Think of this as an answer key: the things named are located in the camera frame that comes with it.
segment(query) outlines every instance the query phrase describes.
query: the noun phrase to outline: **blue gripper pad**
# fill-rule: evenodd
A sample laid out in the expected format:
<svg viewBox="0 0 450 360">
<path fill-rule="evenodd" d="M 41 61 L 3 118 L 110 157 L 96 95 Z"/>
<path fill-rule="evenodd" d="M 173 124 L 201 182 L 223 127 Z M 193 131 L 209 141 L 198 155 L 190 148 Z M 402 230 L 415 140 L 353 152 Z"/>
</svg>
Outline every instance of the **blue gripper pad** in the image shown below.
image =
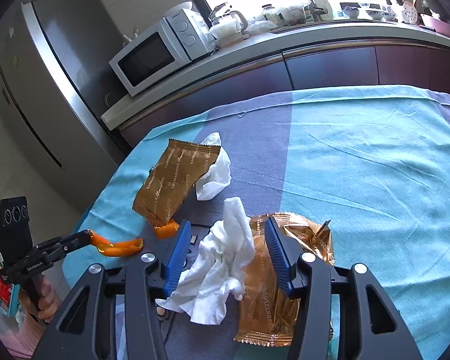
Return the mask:
<svg viewBox="0 0 450 360">
<path fill-rule="evenodd" d="M 300 297 L 301 289 L 307 285 L 307 279 L 296 267 L 296 261 L 303 252 L 300 244 L 287 237 L 274 218 L 269 218 L 265 223 L 265 242 L 279 288 L 287 298 Z"/>
<path fill-rule="evenodd" d="M 162 272 L 164 273 L 163 278 L 165 280 L 163 294 L 167 297 L 170 296 L 179 283 L 191 236 L 192 230 L 190 222 L 183 220 L 180 223 L 180 227 L 176 234 L 168 239 L 169 246 L 166 250 L 165 257 L 162 259 Z"/>
</svg>

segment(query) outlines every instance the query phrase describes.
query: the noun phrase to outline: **gold wrapper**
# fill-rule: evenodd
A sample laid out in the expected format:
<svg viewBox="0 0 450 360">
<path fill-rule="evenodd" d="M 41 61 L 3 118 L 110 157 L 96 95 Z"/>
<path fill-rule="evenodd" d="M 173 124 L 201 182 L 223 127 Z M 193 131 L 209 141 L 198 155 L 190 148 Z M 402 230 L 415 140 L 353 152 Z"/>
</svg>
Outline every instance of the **gold wrapper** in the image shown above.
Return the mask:
<svg viewBox="0 0 450 360">
<path fill-rule="evenodd" d="M 312 251 L 334 265 L 334 248 L 328 222 L 322 226 L 291 212 L 255 216 L 250 227 L 255 258 L 245 269 L 245 294 L 240 302 L 240 320 L 235 340 L 266 347 L 284 347 L 292 342 L 300 299 L 288 299 L 278 288 L 265 243 L 265 222 L 273 216 L 281 230 L 299 241 L 303 250 Z M 333 330 L 330 326 L 330 337 Z"/>
</svg>

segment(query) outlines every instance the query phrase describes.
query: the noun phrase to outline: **kettle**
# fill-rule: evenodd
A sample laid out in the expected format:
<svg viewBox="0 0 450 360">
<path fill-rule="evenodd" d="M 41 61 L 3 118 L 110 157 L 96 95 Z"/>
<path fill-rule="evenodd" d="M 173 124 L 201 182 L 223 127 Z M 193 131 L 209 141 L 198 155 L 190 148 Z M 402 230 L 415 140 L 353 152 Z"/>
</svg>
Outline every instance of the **kettle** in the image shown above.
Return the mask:
<svg viewBox="0 0 450 360">
<path fill-rule="evenodd" d="M 217 5 L 209 15 L 211 21 L 210 33 L 217 40 L 244 34 L 248 26 L 247 19 L 240 11 L 231 10 L 229 3 Z"/>
</svg>

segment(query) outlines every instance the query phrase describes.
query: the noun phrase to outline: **microwave door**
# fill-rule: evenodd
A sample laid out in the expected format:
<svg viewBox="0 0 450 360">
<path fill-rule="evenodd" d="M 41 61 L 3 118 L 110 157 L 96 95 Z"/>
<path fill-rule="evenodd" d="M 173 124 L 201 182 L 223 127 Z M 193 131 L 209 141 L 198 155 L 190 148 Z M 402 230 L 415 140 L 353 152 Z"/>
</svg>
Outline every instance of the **microwave door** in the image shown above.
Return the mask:
<svg viewBox="0 0 450 360">
<path fill-rule="evenodd" d="M 125 46 L 110 66 L 134 96 L 190 61 L 170 25 L 162 19 Z"/>
</svg>

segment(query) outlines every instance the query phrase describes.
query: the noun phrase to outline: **brown wrapper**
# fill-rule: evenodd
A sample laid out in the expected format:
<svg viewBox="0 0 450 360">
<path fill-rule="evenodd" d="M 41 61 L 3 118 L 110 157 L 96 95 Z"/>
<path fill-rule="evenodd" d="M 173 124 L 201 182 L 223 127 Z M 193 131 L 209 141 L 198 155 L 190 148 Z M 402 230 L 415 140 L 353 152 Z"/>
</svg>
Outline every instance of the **brown wrapper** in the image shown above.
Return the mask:
<svg viewBox="0 0 450 360">
<path fill-rule="evenodd" d="M 290 212 L 255 216 L 250 221 L 255 258 L 245 269 L 245 294 L 240 302 L 240 320 L 235 340 L 267 347 L 284 347 L 292 342 L 300 299 L 288 299 L 278 288 L 265 243 L 265 222 L 273 216 L 281 230 L 297 239 L 303 250 L 312 251 L 334 265 L 334 249 L 328 222 L 322 226 Z M 330 338 L 333 329 L 330 325 Z"/>
<path fill-rule="evenodd" d="M 133 210 L 154 226 L 165 226 L 197 180 L 208 172 L 220 146 L 169 139 L 168 147 L 137 192 Z"/>
</svg>

